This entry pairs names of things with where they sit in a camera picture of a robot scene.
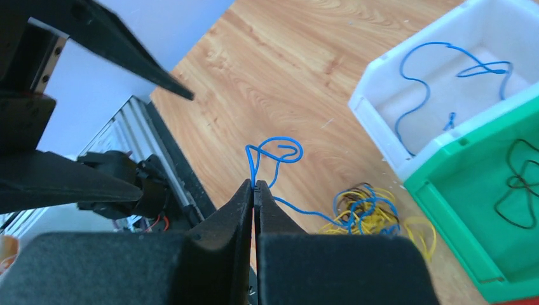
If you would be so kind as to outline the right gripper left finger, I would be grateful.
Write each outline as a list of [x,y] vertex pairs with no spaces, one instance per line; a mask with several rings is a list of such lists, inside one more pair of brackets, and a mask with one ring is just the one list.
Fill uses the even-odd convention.
[[1,282],[2,304],[246,304],[253,190],[186,232],[54,232]]

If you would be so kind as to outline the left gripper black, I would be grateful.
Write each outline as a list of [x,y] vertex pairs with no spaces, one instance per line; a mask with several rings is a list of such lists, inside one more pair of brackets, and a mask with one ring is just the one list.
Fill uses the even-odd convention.
[[52,152],[33,151],[56,107],[44,91],[65,38],[180,97],[193,100],[194,93],[100,3],[26,1],[25,12],[22,3],[1,1],[1,153],[9,154],[1,156],[1,213],[139,199],[142,191],[121,179]]

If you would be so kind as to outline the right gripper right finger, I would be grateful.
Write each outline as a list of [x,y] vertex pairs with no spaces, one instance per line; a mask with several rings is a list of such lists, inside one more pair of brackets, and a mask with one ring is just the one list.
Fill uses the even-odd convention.
[[259,304],[438,304],[412,241],[387,235],[309,234],[254,187]]

